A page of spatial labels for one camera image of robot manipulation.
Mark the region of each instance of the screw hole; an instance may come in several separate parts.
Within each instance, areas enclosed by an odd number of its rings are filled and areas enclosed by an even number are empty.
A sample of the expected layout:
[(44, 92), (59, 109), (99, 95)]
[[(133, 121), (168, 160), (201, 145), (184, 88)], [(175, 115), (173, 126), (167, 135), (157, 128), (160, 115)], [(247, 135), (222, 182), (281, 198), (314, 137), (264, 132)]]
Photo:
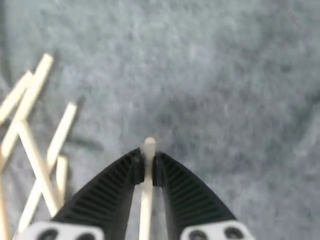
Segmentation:
[(37, 238), (37, 240), (55, 240), (57, 236), (58, 231), (51, 228), (42, 232), (40, 236)]
[(208, 240), (208, 238), (203, 231), (195, 230), (190, 233), (189, 240)]
[(79, 236), (76, 240), (95, 240), (95, 236), (93, 236), (91, 233), (85, 233)]
[(224, 230), (224, 234), (228, 239), (243, 239), (244, 235), (242, 232), (235, 227), (228, 227)]

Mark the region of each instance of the stick tip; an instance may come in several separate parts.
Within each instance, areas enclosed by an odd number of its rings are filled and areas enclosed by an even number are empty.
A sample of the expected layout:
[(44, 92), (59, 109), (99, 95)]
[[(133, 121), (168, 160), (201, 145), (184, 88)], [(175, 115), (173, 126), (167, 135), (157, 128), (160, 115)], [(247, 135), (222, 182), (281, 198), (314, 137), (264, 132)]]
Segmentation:
[(144, 140), (142, 151), (145, 155), (145, 158), (149, 161), (152, 161), (156, 154), (156, 140), (151, 136), (147, 137)]

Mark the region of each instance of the gray carpet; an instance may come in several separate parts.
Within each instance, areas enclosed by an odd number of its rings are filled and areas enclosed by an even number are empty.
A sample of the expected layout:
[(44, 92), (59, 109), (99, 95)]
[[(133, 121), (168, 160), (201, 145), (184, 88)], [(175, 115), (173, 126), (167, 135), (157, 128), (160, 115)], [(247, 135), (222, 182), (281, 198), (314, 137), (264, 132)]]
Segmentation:
[[(54, 55), (29, 122), (44, 154), (80, 101), (68, 198), (157, 135), (257, 239), (318, 240), (319, 12), (319, 0), (0, 0), (1, 99)], [(3, 181), (13, 232), (34, 182), (20, 143)], [(42, 199), (35, 220), (48, 218)], [(166, 239), (161, 207), (152, 220), (152, 239)]]

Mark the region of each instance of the wooden stick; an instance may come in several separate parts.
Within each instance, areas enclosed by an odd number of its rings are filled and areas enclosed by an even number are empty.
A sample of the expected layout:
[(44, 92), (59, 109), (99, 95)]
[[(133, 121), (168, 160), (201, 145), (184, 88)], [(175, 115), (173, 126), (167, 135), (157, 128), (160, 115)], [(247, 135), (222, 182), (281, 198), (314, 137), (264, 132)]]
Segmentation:
[(149, 240), (153, 195), (152, 165), (156, 154), (156, 140), (153, 137), (146, 138), (142, 150), (145, 157), (145, 173), (142, 184), (139, 240)]
[(5, 204), (5, 199), (4, 199), (3, 190), (2, 190), (1, 176), (0, 176), (0, 239), (1, 240), (11, 239), (6, 204)]
[(8, 118), (9, 114), (18, 104), (22, 98), (26, 88), (28, 88), (32, 82), (32, 73), (27, 71), (20, 80), (15, 84), (11, 92), (5, 97), (0, 106), (0, 127)]
[(0, 161), (0, 173), (2, 172), (11, 152), (14, 148), (14, 145), (18, 139), (18, 133), (16, 129), (16, 123), (20, 120), (25, 120), (29, 116), (33, 105), (35, 104), (38, 95), (45, 83), (49, 70), (53, 64), (54, 59), (48, 54), (43, 55), (37, 69), (32, 78), (32, 83), (30, 87), (25, 91), (20, 105), (18, 106), (16, 113), (13, 117), (13, 120), (6, 132), (2, 144), (1, 151), (3, 159)]
[(16, 123), (18, 135), (20, 136), (25, 153), (29, 159), (36, 180), (43, 194), (46, 205), (48, 206), (51, 216), (54, 216), (60, 209), (57, 195), (53, 191), (46, 165), (41, 158), (34, 137), (26, 121)]
[[(50, 175), (57, 162), (57, 157), (69, 133), (72, 122), (77, 112), (77, 105), (69, 103), (64, 111), (62, 119), (53, 135), (46, 154), (47, 172)], [(33, 184), (30, 195), (24, 206), (21, 218), (19, 220), (17, 232), (23, 232), (31, 223), (41, 198), (41, 190), (38, 181)]]
[(68, 159), (66, 156), (59, 156), (56, 163), (56, 186), (60, 204), (65, 204), (65, 196), (67, 189), (67, 176), (68, 176)]

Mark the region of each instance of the gray fabric surface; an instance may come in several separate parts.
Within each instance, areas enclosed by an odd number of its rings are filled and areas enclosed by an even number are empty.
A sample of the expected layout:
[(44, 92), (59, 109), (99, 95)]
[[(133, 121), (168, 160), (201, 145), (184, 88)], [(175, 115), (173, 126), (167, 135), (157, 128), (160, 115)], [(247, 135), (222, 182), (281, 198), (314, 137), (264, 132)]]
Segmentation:
[[(318, 240), (319, 12), (319, 0), (0, 0), (1, 99), (54, 55), (29, 122), (45, 154), (80, 100), (63, 148), (68, 198), (158, 135), (257, 239)], [(2, 178), (13, 232), (34, 183), (20, 142)], [(155, 194), (152, 239), (166, 239)], [(35, 220), (48, 218), (42, 199)]]

